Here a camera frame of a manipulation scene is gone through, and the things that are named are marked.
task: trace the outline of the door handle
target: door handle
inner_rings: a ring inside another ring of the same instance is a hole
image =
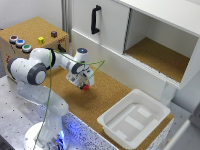
[[[92,23],[91,23],[91,31],[92,34],[98,33],[100,30],[96,28],[96,12],[101,10],[101,7],[96,5],[96,8],[92,10]]]

